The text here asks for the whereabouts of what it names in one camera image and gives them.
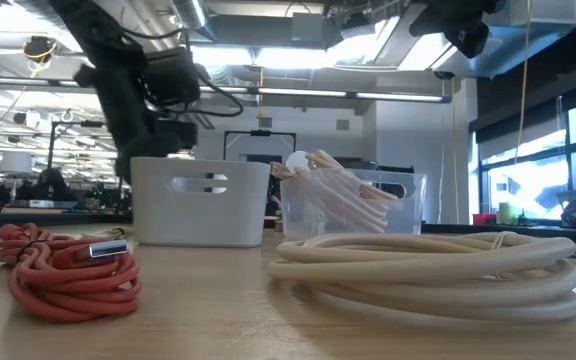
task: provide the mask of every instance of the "workbench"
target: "workbench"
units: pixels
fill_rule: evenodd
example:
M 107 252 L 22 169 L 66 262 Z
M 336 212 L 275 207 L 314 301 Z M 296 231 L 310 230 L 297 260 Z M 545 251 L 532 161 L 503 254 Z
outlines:
M 52 228 L 60 234 L 116 225 Z M 129 316 L 57 324 L 20 308 L 0 266 L 0 359 L 576 359 L 576 319 L 547 325 L 419 319 L 273 282 L 261 248 L 135 246 L 143 291 Z

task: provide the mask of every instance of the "wooden table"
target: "wooden table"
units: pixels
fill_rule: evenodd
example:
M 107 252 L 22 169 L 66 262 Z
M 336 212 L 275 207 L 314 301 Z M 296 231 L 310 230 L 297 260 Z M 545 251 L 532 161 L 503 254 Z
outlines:
M 93 232 L 112 225 L 61 227 Z M 137 246 L 144 289 L 127 317 L 55 324 L 28 315 L 0 267 L 0 359 L 576 359 L 576 319 L 548 325 L 413 319 L 271 282 L 261 249 Z

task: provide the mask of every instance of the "red cable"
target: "red cable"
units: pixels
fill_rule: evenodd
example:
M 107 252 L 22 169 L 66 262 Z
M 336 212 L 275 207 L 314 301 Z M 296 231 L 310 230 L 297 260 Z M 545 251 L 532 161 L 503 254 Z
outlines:
M 75 240 L 39 230 L 34 224 L 8 224 L 0 228 L 0 239 L 0 262 L 16 265 L 8 282 L 10 294 L 31 313 L 80 322 L 137 310 L 141 282 L 132 255 L 110 256 L 101 263 L 75 258 L 77 250 L 111 238 Z

